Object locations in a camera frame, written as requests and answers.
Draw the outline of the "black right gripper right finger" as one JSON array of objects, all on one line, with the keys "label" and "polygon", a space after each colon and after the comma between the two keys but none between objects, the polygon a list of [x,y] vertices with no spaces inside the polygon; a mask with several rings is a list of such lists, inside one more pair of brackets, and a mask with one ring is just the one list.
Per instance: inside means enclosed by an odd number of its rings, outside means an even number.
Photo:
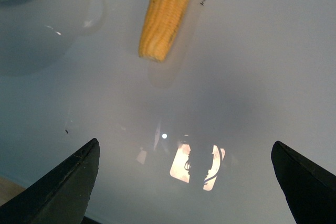
[{"label": "black right gripper right finger", "polygon": [[335,223],[334,174],[280,141],[271,161],[296,223]]}]

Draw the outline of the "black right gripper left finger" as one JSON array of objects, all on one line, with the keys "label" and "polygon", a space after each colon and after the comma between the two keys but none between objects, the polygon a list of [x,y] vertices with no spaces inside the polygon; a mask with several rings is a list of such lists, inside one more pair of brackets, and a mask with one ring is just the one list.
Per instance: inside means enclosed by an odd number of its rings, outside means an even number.
[{"label": "black right gripper left finger", "polygon": [[82,223],[99,169],[93,138],[1,206],[1,223]]}]

